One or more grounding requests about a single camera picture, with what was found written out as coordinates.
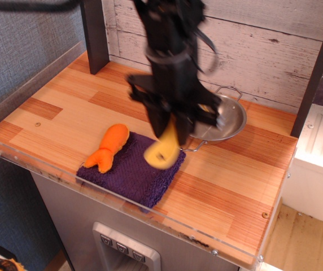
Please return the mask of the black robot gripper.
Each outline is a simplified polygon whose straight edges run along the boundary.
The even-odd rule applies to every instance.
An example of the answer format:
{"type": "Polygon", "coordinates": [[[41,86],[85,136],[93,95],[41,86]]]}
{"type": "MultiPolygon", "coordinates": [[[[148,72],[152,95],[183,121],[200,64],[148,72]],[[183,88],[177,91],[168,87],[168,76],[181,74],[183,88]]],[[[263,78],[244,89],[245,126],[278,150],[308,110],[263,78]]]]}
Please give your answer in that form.
{"type": "Polygon", "coordinates": [[[186,143],[195,122],[217,125],[221,99],[199,81],[192,57],[167,61],[148,57],[151,75],[129,75],[130,97],[141,102],[148,114],[156,138],[160,138],[175,114],[179,145],[186,143]]]}

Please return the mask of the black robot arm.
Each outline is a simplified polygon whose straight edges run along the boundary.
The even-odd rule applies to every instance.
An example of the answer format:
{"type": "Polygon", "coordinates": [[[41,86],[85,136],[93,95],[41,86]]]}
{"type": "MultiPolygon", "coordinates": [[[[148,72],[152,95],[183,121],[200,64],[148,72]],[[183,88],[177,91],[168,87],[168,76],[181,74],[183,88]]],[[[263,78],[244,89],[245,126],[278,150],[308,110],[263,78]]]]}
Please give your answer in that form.
{"type": "Polygon", "coordinates": [[[198,79],[198,43],[213,43],[198,28],[202,1],[134,1],[144,26],[151,75],[130,75],[130,97],[144,105],[154,134],[160,138],[174,120],[178,144],[186,143],[196,122],[217,125],[221,99],[198,79]]]}

